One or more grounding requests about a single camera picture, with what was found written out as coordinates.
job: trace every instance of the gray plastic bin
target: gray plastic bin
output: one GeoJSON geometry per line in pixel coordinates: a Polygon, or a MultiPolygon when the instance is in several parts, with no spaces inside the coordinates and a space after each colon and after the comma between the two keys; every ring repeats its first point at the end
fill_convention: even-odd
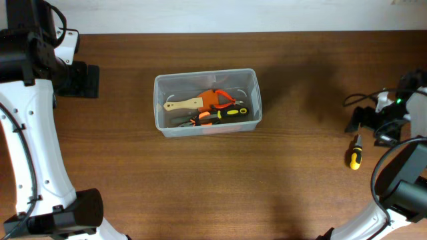
{"type": "MultiPolygon", "coordinates": [[[[226,99],[222,100],[220,100],[221,104],[228,102],[226,99]]],[[[155,126],[165,137],[254,130],[262,119],[260,88],[255,71],[235,69],[157,76],[154,83],[154,117],[155,126]],[[176,124],[171,123],[173,118],[195,116],[199,112],[192,109],[166,111],[163,108],[165,102],[188,100],[209,89],[225,90],[233,98],[243,101],[250,114],[245,117],[223,119],[222,124],[212,126],[177,127],[176,124]]]]}

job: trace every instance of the red plier handle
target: red plier handle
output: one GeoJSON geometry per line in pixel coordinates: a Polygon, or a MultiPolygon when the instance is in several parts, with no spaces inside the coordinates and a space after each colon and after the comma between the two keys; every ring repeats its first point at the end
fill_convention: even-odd
{"type": "Polygon", "coordinates": [[[213,90],[214,93],[217,93],[219,95],[223,95],[226,99],[230,100],[230,103],[226,103],[226,104],[222,104],[222,105],[212,105],[211,108],[212,109],[225,109],[226,107],[229,107],[231,105],[243,105],[243,101],[237,101],[236,99],[234,99],[232,96],[230,96],[227,92],[225,92],[224,90],[218,90],[218,89],[214,89],[213,90]]]}

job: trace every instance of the screwdriver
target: screwdriver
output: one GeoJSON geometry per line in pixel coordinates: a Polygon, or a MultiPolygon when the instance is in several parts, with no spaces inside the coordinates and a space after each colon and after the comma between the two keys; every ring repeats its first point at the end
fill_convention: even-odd
{"type": "Polygon", "coordinates": [[[359,169],[361,163],[362,163],[362,137],[358,134],[358,139],[356,141],[356,144],[354,144],[354,147],[353,147],[352,162],[350,163],[350,167],[353,170],[357,170],[359,169]]]}

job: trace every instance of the table surface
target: table surface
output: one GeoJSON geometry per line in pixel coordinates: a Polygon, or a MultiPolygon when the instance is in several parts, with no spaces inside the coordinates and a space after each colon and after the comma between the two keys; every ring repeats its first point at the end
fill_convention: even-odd
{"type": "MultiPolygon", "coordinates": [[[[427,67],[426,43],[427,31],[83,35],[75,58],[100,66],[99,98],[58,97],[65,167],[76,190],[101,191],[105,217],[133,239],[315,239],[371,201],[385,152],[363,129],[362,166],[346,166],[353,107],[343,98],[427,67]],[[255,131],[167,139],[156,129],[156,76],[240,68],[260,84],[255,131]]],[[[4,221],[15,186],[0,143],[4,221]]],[[[425,238],[422,221],[385,239],[425,238]]]]}

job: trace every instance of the yellow and black screwdriver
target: yellow and black screwdriver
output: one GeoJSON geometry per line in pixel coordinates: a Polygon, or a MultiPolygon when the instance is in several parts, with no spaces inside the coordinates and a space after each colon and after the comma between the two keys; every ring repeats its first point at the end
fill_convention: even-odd
{"type": "Polygon", "coordinates": [[[362,163],[362,137],[358,134],[358,139],[356,141],[356,144],[354,144],[354,147],[353,147],[352,162],[350,163],[350,167],[353,170],[357,170],[359,169],[361,163],[362,163]]]}

